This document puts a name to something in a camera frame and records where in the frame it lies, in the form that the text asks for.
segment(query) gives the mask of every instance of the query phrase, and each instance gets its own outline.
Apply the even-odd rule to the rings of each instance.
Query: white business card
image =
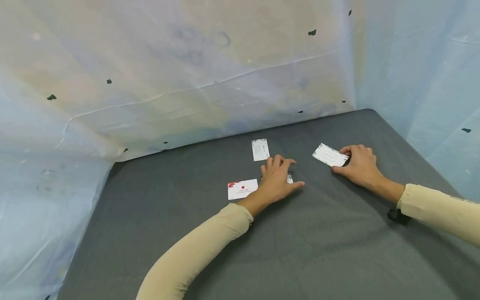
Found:
[[[245,198],[258,189],[257,179],[250,179],[244,181],[236,181],[228,183],[228,199]]]
[[[337,150],[332,149],[323,143],[318,146],[312,156],[330,167],[342,167],[348,160],[347,155],[341,154]]]
[[[253,161],[266,160],[270,157],[267,139],[252,141]]]

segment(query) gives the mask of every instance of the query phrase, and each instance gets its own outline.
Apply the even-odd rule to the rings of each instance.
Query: beige sleeve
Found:
[[[229,204],[187,234],[148,271],[137,300],[179,300],[197,275],[232,240],[247,232],[253,217],[243,206]]]
[[[480,204],[407,184],[397,208],[404,215],[480,247]]]

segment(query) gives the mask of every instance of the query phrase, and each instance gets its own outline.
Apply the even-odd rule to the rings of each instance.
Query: right hand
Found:
[[[351,159],[346,167],[332,167],[335,174],[343,175],[351,182],[369,190],[385,178],[377,168],[377,157],[371,148],[350,145],[343,147],[340,153],[351,156]]]

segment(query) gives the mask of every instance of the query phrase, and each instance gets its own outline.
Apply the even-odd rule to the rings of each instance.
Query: white backdrop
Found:
[[[113,162],[241,132],[373,108],[478,201],[478,11],[3,1],[0,300],[54,299]]]

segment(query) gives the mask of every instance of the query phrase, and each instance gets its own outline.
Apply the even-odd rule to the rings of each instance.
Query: black strap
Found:
[[[400,209],[390,209],[387,217],[397,224],[406,225],[412,218],[402,213]]]

